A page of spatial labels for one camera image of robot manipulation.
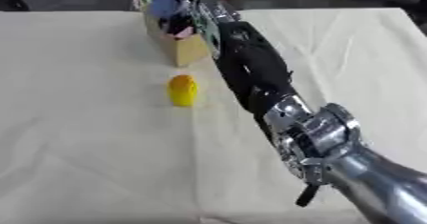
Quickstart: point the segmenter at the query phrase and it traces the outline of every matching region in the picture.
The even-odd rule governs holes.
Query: white cloth
[[[242,12],[313,108],[347,107],[372,147],[427,172],[427,41],[401,10]],[[210,59],[176,69],[132,12],[0,13],[2,223],[365,223],[303,184]],[[195,108],[166,83],[198,82]]]

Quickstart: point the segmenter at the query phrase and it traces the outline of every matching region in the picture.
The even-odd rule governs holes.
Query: robotic arm
[[[307,206],[331,185],[372,223],[427,223],[427,175],[367,148],[357,121],[328,104],[312,112],[272,45],[220,0],[191,1],[190,12],[213,60],[241,106],[254,115],[289,171],[307,188]]]

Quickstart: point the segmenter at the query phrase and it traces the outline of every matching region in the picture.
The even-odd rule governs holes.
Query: yellow lemon
[[[168,94],[175,106],[190,107],[197,96],[197,85],[190,75],[177,75],[168,84]]]

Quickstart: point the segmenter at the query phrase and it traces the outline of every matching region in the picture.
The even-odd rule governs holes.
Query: table
[[[427,172],[427,41],[402,10],[245,10],[314,108],[347,107],[371,147]],[[291,176],[210,59],[176,69],[134,12],[0,13],[4,223],[365,223]],[[165,84],[192,74],[193,109]]]

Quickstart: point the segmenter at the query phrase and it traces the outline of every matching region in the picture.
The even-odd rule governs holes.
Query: cardboard box
[[[158,21],[144,13],[147,34],[157,43],[177,67],[184,67],[210,55],[209,49],[199,34],[175,40],[158,27]]]

